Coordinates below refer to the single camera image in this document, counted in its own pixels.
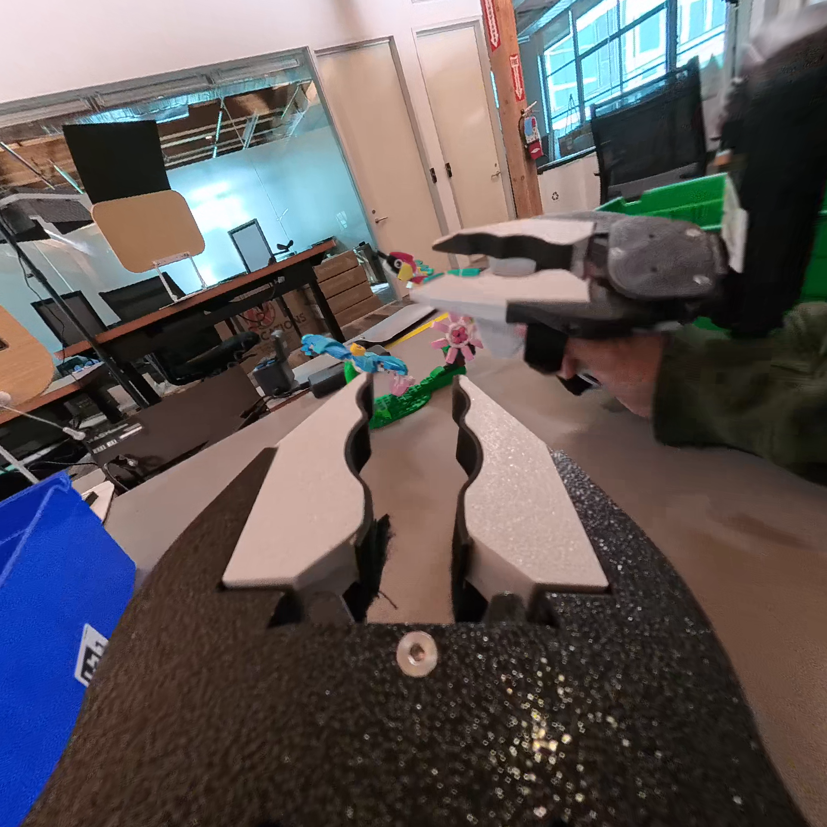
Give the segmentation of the fire extinguisher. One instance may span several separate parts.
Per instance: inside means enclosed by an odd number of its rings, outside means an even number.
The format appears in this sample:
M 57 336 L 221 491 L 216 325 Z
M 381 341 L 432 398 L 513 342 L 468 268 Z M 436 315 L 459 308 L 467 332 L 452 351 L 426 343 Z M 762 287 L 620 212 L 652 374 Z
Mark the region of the fire extinguisher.
M 537 101 L 524 107 L 521 111 L 520 129 L 522 136 L 523 147 L 526 151 L 527 157 L 532 162 L 537 162 L 538 159 L 545 156 L 543 150 L 543 137 L 540 134 L 537 118 L 535 115 L 535 108 Z

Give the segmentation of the green lego base with stems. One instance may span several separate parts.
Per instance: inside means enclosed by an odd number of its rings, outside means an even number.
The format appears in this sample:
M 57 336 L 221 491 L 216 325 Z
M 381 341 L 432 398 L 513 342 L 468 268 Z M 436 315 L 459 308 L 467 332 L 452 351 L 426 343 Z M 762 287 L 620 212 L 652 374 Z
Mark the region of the green lego base with stems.
M 449 387 L 454 376 L 466 374 L 466 366 L 448 368 L 442 365 L 420 381 L 414 381 L 410 372 L 408 378 L 399 378 L 385 372 L 360 372 L 361 374 L 387 374 L 391 379 L 390 392 L 374 400 L 369 428 L 377 430 L 397 423 L 401 419 L 418 412 L 429 402 L 434 392 Z

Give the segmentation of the person's right hand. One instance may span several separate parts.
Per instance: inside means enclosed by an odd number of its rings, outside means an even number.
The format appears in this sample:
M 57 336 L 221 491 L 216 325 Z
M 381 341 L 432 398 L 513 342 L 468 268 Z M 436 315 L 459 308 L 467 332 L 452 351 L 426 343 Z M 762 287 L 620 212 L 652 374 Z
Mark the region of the person's right hand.
M 666 333 L 612 339 L 571 338 L 557 376 L 572 379 L 587 374 L 628 411 L 651 419 L 656 381 L 671 338 Z

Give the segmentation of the computer monitor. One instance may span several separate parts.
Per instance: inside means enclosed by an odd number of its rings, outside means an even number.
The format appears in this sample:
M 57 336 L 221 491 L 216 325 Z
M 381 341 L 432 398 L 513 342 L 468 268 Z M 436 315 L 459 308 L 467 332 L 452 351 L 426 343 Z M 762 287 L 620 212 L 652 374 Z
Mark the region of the computer monitor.
M 247 273 L 262 270 L 275 261 L 274 252 L 257 219 L 233 227 L 228 235 Z

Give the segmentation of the green plastic bin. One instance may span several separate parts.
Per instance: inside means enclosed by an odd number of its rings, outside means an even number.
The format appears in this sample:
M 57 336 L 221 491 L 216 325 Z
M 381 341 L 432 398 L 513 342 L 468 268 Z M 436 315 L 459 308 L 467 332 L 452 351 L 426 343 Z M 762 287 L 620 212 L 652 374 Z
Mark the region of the green plastic bin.
M 735 211 L 737 192 L 727 174 L 714 174 L 671 183 L 626 199 L 620 195 L 598 207 L 599 211 L 629 216 L 671 218 L 698 225 L 709 233 L 739 232 L 742 247 L 749 238 L 749 214 Z M 826 200 L 823 199 L 814 223 L 810 259 L 805 267 L 797 303 L 826 300 Z

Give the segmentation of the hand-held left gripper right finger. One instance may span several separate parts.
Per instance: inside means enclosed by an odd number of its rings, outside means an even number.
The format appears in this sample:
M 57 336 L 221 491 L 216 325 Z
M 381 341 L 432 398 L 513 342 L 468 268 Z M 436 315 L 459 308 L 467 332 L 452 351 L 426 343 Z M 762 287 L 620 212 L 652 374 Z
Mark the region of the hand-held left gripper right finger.
M 547 444 L 467 376 L 453 381 L 451 415 L 466 474 L 451 546 L 453 613 L 483 615 L 502 595 L 532 615 L 543 594 L 608 594 Z

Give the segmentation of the glass office partition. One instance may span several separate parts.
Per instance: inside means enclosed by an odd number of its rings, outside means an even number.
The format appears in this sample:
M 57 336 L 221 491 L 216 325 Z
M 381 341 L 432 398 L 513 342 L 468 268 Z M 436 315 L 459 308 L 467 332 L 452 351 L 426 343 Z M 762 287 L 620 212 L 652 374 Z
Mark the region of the glass office partition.
M 230 233 L 258 222 L 278 261 L 333 239 L 373 237 L 306 50 L 2 103 L 2 195 L 85 192 L 64 137 L 69 123 L 153 121 L 173 190 L 205 249 L 172 263 L 192 294 L 244 274 Z

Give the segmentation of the cardboard box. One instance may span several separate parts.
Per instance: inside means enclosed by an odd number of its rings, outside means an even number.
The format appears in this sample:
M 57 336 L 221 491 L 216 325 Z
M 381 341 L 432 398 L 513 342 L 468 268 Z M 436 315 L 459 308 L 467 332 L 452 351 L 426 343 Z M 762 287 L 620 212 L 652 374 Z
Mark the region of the cardboard box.
M 246 355 L 244 362 L 254 365 L 274 355 L 272 335 L 281 332 L 287 355 L 300 349 L 305 334 L 327 333 L 326 323 L 308 287 L 264 301 L 232 318 L 238 333 L 256 333 L 260 341 Z

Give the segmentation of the teal lego bird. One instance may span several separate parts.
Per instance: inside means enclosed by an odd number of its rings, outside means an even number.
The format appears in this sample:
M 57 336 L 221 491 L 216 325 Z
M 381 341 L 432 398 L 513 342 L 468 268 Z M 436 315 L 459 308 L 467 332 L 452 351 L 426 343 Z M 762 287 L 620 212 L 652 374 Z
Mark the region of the teal lego bird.
M 427 304 L 426 300 L 432 297 L 428 285 L 444 276 L 470 279 L 482 273 L 475 267 L 435 270 L 405 252 L 377 252 L 376 255 L 394 298 L 404 303 Z

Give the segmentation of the silver pouch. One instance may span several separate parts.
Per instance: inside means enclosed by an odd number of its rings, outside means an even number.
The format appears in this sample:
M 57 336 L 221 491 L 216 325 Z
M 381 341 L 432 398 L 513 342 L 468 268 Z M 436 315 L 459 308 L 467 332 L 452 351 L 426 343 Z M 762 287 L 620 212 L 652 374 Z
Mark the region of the silver pouch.
M 426 322 L 434 315 L 434 308 L 429 305 L 411 304 L 397 309 L 394 314 L 385 317 L 377 324 L 358 333 L 351 339 L 365 346 L 388 346 L 406 333 L 411 332 L 421 323 Z

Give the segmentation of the black labelled case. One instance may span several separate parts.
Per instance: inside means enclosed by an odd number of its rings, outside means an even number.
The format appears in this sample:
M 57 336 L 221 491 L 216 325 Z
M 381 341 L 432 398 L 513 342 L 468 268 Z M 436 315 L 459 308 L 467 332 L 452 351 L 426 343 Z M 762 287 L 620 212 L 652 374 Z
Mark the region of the black labelled case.
M 146 478 L 233 435 L 263 400 L 243 368 L 233 367 L 139 410 L 86 446 L 113 476 Z

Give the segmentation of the white door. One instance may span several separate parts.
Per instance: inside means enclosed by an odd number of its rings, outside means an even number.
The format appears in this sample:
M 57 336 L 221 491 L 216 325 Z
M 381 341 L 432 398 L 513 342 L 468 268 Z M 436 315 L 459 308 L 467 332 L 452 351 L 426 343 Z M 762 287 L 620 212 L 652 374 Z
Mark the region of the white door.
M 438 210 L 394 39 L 320 51 L 315 61 L 376 245 L 445 267 L 432 251 Z
M 416 46 L 460 225 L 507 220 L 510 202 L 479 27 L 466 23 L 420 30 Z

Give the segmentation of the person's right forearm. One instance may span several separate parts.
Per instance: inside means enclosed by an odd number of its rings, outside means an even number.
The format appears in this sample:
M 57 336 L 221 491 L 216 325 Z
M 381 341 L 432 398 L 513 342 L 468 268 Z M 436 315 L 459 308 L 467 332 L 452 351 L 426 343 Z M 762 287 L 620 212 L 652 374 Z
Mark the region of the person's right forearm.
M 825 485 L 825 302 L 794 307 L 763 338 L 674 333 L 651 422 L 664 445 L 734 449 Z

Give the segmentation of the grey battery charger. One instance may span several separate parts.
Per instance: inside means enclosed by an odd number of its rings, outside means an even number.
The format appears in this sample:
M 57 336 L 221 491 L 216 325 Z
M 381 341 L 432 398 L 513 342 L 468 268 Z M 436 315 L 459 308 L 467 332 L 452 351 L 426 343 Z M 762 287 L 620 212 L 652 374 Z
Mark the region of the grey battery charger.
M 277 398 L 298 390 L 293 368 L 289 364 L 289 343 L 284 332 L 275 329 L 270 336 L 273 352 L 262 358 L 252 372 L 263 397 Z

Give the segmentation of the round wooden table top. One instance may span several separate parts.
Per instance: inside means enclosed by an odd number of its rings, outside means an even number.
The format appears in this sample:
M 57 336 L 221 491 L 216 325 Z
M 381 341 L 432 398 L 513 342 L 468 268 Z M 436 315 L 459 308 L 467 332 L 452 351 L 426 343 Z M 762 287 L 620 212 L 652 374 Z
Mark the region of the round wooden table top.
M 47 348 L 1 307 L 1 405 L 17 408 L 41 396 L 55 364 Z

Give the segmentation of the pink lego flower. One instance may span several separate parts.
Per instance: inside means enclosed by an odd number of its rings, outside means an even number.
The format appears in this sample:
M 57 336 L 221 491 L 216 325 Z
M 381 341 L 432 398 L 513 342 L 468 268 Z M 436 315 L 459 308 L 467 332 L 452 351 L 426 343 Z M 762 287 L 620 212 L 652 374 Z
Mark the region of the pink lego flower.
M 448 368 L 463 367 L 475 359 L 483 348 L 474 320 L 469 316 L 449 314 L 449 318 L 437 328 L 431 330 L 439 337 L 431 342 L 431 348 L 442 354 Z

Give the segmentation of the black square panel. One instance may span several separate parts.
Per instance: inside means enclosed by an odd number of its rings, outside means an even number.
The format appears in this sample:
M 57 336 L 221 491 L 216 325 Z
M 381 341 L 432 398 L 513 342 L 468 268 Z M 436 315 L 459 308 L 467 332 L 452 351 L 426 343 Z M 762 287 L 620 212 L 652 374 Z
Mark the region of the black square panel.
M 171 190 L 155 121 L 67 124 L 63 134 L 93 205 Z

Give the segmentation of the blue lego bird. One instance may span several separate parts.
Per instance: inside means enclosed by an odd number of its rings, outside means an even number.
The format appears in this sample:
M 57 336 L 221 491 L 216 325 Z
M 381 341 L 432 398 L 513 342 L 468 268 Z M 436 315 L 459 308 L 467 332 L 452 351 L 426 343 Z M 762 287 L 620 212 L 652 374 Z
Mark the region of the blue lego bird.
M 385 372 L 399 378 L 409 377 L 407 365 L 388 353 L 377 353 L 358 344 L 345 345 L 319 334 L 302 336 L 301 351 L 309 357 L 329 356 L 342 363 L 351 363 L 363 373 Z

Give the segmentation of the black desk chair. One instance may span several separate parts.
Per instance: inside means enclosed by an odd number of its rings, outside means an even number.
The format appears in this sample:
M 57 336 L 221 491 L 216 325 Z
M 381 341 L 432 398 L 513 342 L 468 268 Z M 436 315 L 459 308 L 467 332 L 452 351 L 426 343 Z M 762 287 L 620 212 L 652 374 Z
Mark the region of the black desk chair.
M 222 339 L 210 327 L 152 351 L 147 359 L 166 382 L 186 386 L 239 366 L 260 342 L 258 333 L 242 332 Z

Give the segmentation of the wooden pillar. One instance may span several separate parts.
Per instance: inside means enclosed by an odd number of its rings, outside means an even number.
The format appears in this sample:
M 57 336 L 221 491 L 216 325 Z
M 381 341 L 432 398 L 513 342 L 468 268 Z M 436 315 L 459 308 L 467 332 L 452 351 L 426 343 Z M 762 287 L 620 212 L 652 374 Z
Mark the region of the wooden pillar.
M 522 143 L 521 111 L 529 105 L 526 90 L 525 100 L 517 103 L 514 99 L 510 77 L 509 55 L 520 54 L 518 32 L 513 3 L 511 1 L 496 1 L 496 3 L 502 36 L 500 48 L 494 53 L 490 52 L 486 31 L 485 38 L 498 95 L 501 131 L 516 216 L 517 218 L 532 218 L 540 215 L 543 207 L 537 167 L 535 162 L 527 157 Z

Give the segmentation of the beige rounded wooden board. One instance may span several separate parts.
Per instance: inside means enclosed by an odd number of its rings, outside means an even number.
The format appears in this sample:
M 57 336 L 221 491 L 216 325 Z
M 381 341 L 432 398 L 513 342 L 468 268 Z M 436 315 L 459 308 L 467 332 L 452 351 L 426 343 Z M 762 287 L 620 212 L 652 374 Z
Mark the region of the beige rounded wooden board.
M 164 190 L 98 202 L 91 217 L 130 273 L 200 255 L 205 241 L 181 193 Z

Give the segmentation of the blue plastic bin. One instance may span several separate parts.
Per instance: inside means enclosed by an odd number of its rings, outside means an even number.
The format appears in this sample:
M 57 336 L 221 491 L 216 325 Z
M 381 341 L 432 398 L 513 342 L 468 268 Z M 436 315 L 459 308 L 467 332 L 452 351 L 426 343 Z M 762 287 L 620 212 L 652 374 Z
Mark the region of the blue plastic bin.
M 61 472 L 2 502 L 1 825 L 20 825 L 67 745 L 136 565 Z

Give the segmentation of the black mesh office chair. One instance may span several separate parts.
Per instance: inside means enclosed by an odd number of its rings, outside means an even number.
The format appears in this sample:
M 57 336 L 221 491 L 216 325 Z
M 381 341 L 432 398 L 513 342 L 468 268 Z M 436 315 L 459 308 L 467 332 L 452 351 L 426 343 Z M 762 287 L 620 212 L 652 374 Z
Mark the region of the black mesh office chair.
M 697 57 L 614 98 L 592 104 L 600 203 L 633 199 L 706 174 L 706 127 Z

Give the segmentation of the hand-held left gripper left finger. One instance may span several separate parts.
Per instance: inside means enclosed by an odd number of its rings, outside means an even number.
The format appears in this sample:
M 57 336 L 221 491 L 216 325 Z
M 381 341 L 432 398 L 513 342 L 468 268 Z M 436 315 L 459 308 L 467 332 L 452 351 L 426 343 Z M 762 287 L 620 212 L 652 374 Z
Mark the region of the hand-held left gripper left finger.
M 370 459 L 373 379 L 361 375 L 311 413 L 274 457 L 222 575 L 229 590 L 376 598 L 376 517 L 361 471 Z

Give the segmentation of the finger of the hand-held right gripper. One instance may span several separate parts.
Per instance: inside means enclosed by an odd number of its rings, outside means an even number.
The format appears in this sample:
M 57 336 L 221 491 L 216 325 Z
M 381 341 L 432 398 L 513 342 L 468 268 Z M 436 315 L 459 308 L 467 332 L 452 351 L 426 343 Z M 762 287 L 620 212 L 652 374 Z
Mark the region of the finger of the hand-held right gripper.
M 510 305 L 584 304 L 590 294 L 584 281 L 567 271 L 538 271 L 522 276 L 483 271 L 468 277 L 441 274 L 413 286 L 409 298 L 450 317 L 469 317 L 484 349 L 492 357 L 510 359 L 522 356 L 525 338 L 519 323 L 507 321 Z
M 594 216 L 536 216 L 463 228 L 432 243 L 434 252 L 484 259 L 497 274 L 561 270 L 584 274 L 589 245 L 596 235 Z

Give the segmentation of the large window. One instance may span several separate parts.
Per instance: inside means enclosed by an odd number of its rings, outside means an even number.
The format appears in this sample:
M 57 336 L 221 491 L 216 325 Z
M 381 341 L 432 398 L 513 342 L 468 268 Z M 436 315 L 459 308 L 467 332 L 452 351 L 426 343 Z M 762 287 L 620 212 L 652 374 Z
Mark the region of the large window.
M 550 159 L 593 146 L 591 109 L 697 59 L 718 96 L 730 13 L 723 1 L 564 2 L 535 36 Z

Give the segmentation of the long wooden desk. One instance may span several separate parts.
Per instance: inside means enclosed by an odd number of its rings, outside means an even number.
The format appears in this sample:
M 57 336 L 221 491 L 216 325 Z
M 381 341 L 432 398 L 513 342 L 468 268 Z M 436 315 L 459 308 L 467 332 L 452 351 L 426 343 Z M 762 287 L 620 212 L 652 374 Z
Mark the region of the long wooden desk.
M 239 316 L 264 302 L 282 298 L 292 291 L 304 287 L 310 289 L 327 331 L 340 341 L 342 329 L 314 271 L 323 255 L 335 247 L 336 239 L 331 236 L 284 261 L 224 280 L 104 333 L 82 333 L 80 342 L 63 351 L 56 351 L 55 355 L 64 358 L 95 352 L 98 359 L 109 364 L 111 369 L 119 368 L 123 375 L 122 379 L 118 379 L 119 385 L 140 408 L 148 408 L 158 404 L 160 396 L 134 367 L 136 360 L 150 355 L 161 346 L 170 345 L 178 335 L 216 326 L 230 317 Z

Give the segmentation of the black power bank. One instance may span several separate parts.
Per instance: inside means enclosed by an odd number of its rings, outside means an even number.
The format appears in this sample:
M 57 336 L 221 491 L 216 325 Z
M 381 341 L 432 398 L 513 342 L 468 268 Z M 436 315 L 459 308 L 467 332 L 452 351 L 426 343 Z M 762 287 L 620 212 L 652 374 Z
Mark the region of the black power bank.
M 311 374 L 308 378 L 308 388 L 314 398 L 325 398 L 336 393 L 359 374 L 352 361 L 336 361 L 330 367 Z

